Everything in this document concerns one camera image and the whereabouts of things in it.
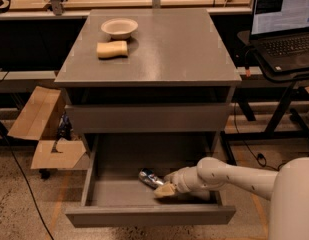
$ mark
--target cardboard box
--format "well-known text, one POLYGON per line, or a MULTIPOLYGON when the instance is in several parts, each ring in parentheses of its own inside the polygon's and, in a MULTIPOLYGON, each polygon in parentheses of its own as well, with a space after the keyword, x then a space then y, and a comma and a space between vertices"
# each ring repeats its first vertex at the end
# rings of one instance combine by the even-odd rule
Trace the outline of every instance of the cardboard box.
POLYGON ((25 140, 37 140, 32 169, 88 168, 89 157, 82 141, 56 142, 57 128, 64 112, 65 102, 61 91, 36 87, 8 135, 25 140))

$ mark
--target laptop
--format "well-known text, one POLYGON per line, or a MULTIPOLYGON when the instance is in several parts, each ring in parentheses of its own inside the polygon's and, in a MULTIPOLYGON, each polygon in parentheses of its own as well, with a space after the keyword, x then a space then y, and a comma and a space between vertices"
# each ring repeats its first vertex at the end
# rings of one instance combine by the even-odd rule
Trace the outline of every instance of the laptop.
POLYGON ((309 70, 309 0, 254 0, 249 41, 274 73, 309 70))

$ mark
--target laptop keyboard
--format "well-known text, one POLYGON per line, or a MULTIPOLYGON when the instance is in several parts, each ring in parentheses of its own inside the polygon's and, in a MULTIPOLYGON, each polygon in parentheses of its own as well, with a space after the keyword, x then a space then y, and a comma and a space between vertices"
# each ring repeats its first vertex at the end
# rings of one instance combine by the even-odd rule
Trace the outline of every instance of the laptop keyboard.
POLYGON ((284 57, 309 52, 309 35, 280 40, 268 40, 262 43, 272 57, 284 57))

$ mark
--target laptop screen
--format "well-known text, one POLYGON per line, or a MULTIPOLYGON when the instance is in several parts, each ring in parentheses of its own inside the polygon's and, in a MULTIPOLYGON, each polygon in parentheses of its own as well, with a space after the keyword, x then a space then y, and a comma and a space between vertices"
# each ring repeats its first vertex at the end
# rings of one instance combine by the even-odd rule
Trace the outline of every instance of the laptop screen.
POLYGON ((254 0, 251 35, 309 27, 309 0, 254 0))

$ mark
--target open drawer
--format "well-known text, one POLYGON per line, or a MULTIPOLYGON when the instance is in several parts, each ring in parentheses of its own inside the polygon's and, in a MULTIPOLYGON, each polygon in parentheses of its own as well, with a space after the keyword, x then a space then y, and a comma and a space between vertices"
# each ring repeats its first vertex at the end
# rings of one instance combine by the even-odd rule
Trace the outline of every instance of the open drawer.
POLYGON ((156 199, 138 179, 146 167, 158 176, 194 166, 209 154, 205 133, 102 134, 94 141, 81 207, 68 209, 75 227, 227 224, 235 207, 218 192, 156 199))

